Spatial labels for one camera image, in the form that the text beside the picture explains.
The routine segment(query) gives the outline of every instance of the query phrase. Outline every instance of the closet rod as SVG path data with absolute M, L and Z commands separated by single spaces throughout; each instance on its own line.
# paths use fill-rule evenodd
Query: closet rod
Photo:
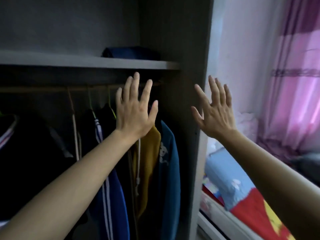
M 139 87 L 144 87 L 146 84 L 141 83 Z M 154 82 L 152 86 L 159 86 L 161 82 Z M 0 87 L 0 93 L 32 93 L 32 92 L 67 92 L 70 91 L 87 91 L 102 90 L 102 89 L 118 89 L 124 87 L 124 84 L 109 84 L 109 85 L 88 85 L 88 86 L 18 86 L 18 87 Z

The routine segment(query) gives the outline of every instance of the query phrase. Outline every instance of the mustard yellow garment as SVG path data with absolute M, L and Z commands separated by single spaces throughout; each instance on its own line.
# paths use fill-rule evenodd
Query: mustard yellow garment
M 138 218 L 142 215 L 147 207 L 148 187 L 151 182 L 152 173 L 156 166 L 161 142 L 161 134 L 155 126 L 141 138 L 140 148 L 140 184 L 138 186 L 137 207 Z M 134 146 L 132 164 L 134 179 L 137 178 L 138 169 L 138 141 Z

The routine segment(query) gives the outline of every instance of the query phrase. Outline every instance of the pink curtain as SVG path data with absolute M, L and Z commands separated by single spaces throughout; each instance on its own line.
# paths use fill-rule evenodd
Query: pink curtain
M 269 86 L 260 144 L 303 150 L 320 124 L 320 0 L 289 0 Z

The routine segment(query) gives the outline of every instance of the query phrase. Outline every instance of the hand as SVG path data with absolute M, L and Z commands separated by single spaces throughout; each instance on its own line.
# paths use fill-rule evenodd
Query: hand
M 209 137 L 220 140 L 229 131 L 236 130 L 235 117 L 231 105 L 231 94 L 225 84 L 223 87 L 217 78 L 209 76 L 212 103 L 199 85 L 194 88 L 200 97 L 203 108 L 203 117 L 198 110 L 192 106 L 192 114 L 200 129 Z
M 116 129 L 123 132 L 126 137 L 133 142 L 144 137 L 155 124 L 158 113 L 158 101 L 154 101 L 148 115 L 148 103 L 152 80 L 148 80 L 143 89 L 141 99 L 138 101 L 140 75 L 136 72 L 132 78 L 129 76 L 124 89 L 122 98 L 122 88 L 116 93 L 117 123 Z

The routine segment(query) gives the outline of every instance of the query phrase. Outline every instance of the blue pillow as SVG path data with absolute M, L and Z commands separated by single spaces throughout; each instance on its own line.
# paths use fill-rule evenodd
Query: blue pillow
M 227 210 L 231 210 L 255 188 L 249 176 L 225 148 L 207 157 L 205 173 L 218 187 Z

